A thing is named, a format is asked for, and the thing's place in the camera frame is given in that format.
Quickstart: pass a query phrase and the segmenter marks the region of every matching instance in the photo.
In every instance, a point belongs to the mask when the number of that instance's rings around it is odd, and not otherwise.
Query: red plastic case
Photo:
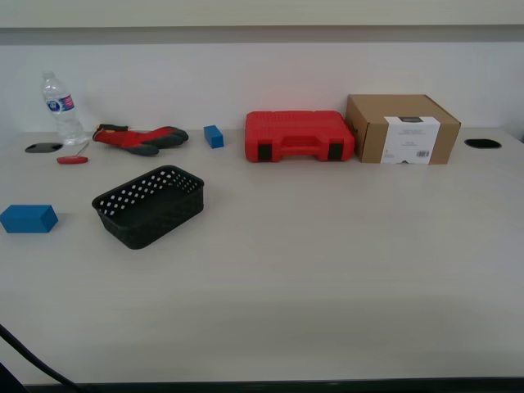
[[[349,160],[355,138],[335,111],[251,112],[246,119],[246,158],[278,162],[284,156]]]

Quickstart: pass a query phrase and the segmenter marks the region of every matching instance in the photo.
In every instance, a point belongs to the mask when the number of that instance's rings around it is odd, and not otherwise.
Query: black basket
[[[204,209],[204,181],[165,165],[97,196],[93,207],[110,233],[137,250]]]

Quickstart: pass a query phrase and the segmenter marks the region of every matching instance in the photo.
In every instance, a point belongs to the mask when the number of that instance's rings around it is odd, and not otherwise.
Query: red and black glove
[[[154,156],[159,149],[178,146],[189,139],[187,133],[175,127],[161,127],[148,133],[129,131],[128,126],[100,124],[93,141],[120,147],[140,156]]]

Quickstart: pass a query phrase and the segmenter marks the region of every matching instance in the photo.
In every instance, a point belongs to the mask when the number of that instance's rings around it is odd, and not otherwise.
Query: blue block
[[[204,135],[212,149],[215,149],[216,147],[224,147],[224,136],[216,125],[204,127]]]
[[[0,222],[8,233],[48,233],[58,218],[51,205],[11,205]]]

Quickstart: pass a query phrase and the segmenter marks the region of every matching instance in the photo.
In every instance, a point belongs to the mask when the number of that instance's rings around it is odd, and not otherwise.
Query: plastic bottle
[[[76,117],[75,104],[67,87],[51,71],[43,73],[42,93],[56,121],[56,128],[65,145],[79,145],[88,140]]]

